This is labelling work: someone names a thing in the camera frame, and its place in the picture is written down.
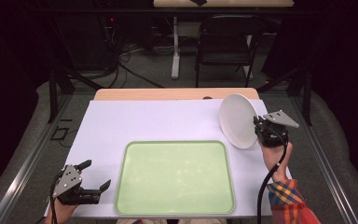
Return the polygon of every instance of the white bowl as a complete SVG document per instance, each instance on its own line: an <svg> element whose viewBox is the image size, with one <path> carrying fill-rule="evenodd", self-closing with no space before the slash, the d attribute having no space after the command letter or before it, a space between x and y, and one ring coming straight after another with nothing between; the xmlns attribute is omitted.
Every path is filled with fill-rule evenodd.
<svg viewBox="0 0 358 224"><path fill-rule="evenodd" d="M220 126L227 140L234 146L246 149L255 144L254 106L243 95L231 94L220 105Z"/></svg>

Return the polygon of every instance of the red plaid shirt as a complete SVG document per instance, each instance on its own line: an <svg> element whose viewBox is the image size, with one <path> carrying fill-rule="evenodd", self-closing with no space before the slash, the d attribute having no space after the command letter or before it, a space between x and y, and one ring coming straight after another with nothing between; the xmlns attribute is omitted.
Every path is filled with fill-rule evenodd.
<svg viewBox="0 0 358 224"><path fill-rule="evenodd" d="M294 179L267 185L274 224L320 224L306 206Z"/></svg>

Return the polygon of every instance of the white table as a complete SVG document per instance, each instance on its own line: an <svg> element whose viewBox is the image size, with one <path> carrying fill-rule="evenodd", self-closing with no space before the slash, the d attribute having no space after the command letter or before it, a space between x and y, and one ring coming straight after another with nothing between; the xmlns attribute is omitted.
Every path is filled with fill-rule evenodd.
<svg viewBox="0 0 358 224"><path fill-rule="evenodd" d="M135 140L218 140L225 144L231 172L235 209L226 215L181 215L180 217L253 217L261 183L267 174L260 146L238 149L225 138L219 124L222 98L231 93L248 95L258 115L267 113L254 89L143 89L100 90L91 101L68 155L67 164L92 160L83 171L84 189L97 189L111 179L99 204L80 205L74 217L125 218L114 208L117 182L126 145ZM212 100L200 100L204 96ZM263 215L271 215L267 191ZM173 216L147 216L146 218Z"/></svg>
<svg viewBox="0 0 358 224"><path fill-rule="evenodd" d="M198 7L198 5L190 0L154 0L154 7ZM202 7L292 7L293 0L208 0ZM178 20L177 17L173 18L173 61L172 73L173 79L179 78L179 62L180 50L178 44ZM190 25L191 36L197 35L194 33L196 25ZM244 72L247 73L249 67L244 67Z"/></svg>

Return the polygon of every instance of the black curtain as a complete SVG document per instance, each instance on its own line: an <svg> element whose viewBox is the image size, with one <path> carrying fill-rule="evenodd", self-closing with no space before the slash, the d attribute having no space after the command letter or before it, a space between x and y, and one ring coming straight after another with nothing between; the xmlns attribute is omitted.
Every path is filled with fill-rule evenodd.
<svg viewBox="0 0 358 224"><path fill-rule="evenodd" d="M41 28L21 2L0 1L0 175L34 113L36 88L48 80Z"/></svg>
<svg viewBox="0 0 358 224"><path fill-rule="evenodd" d="M312 85L341 124L351 162L358 171L358 4L339 24L328 50L321 55Z"/></svg>
<svg viewBox="0 0 358 224"><path fill-rule="evenodd" d="M323 6L336 13L334 18L283 21L263 71L271 78L280 77L312 58L312 89L337 117L358 171L358 2L318 2L296 1L296 6Z"/></svg>

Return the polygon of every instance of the wrist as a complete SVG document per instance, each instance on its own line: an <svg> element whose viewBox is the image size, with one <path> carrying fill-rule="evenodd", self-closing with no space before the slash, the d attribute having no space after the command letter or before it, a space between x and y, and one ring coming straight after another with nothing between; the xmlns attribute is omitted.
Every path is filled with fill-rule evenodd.
<svg viewBox="0 0 358 224"><path fill-rule="evenodd" d="M287 180L287 175L286 175L286 171L284 172L281 172L279 169L277 172L275 172L273 175L272 175L272 180L274 182L280 182L280 181L284 181L284 180Z"/></svg>

